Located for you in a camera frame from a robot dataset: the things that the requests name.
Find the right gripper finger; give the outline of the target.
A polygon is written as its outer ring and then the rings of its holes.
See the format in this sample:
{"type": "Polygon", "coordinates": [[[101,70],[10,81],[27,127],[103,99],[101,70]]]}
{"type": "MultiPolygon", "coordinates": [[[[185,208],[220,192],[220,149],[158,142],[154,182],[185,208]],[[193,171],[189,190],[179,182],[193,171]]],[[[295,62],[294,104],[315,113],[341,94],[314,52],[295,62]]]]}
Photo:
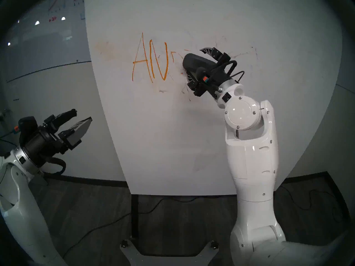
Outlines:
{"type": "Polygon", "coordinates": [[[217,62],[229,62],[230,56],[226,53],[220,52],[217,48],[202,48],[200,49],[204,54],[210,55],[217,62]]]}
{"type": "Polygon", "coordinates": [[[193,91],[193,94],[197,97],[201,97],[207,90],[203,84],[201,84],[197,79],[194,77],[192,73],[187,74],[187,86],[188,88],[193,91]]]}

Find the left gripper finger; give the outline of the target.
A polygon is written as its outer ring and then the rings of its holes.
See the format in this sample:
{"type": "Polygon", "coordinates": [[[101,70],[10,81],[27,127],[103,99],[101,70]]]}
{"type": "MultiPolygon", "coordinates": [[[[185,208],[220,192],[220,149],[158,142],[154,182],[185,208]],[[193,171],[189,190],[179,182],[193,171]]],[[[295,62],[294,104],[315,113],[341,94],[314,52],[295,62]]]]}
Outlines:
{"type": "Polygon", "coordinates": [[[63,124],[68,122],[70,119],[77,116],[77,110],[71,109],[70,111],[61,113],[57,116],[50,115],[43,121],[43,126],[49,130],[58,130],[63,124]]]}
{"type": "Polygon", "coordinates": [[[71,128],[60,132],[58,137],[63,141],[67,149],[73,150],[82,142],[81,138],[86,134],[91,122],[91,117],[83,119],[74,124],[71,128]]]}

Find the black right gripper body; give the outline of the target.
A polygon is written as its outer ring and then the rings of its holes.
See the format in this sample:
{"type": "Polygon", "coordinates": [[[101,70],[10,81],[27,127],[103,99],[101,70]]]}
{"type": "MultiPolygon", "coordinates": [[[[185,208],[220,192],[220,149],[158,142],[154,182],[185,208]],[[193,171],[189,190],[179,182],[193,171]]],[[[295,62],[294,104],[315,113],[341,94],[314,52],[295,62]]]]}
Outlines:
{"type": "Polygon", "coordinates": [[[211,69],[207,69],[208,75],[208,92],[209,94],[216,94],[222,83],[232,79],[236,74],[232,74],[233,70],[236,68],[236,61],[231,60],[229,62],[223,63],[219,66],[215,65],[211,69]]]}

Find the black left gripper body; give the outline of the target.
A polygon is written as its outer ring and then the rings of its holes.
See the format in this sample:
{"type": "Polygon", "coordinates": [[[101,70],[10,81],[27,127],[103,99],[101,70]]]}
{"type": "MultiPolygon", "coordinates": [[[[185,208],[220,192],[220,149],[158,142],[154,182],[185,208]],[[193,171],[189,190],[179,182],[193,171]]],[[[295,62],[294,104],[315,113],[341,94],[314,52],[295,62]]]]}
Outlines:
{"type": "Polygon", "coordinates": [[[37,168],[41,168],[45,163],[66,168],[66,162],[55,158],[54,155],[64,154],[67,150],[69,149],[60,138],[48,133],[43,127],[23,130],[23,151],[37,168]]]}

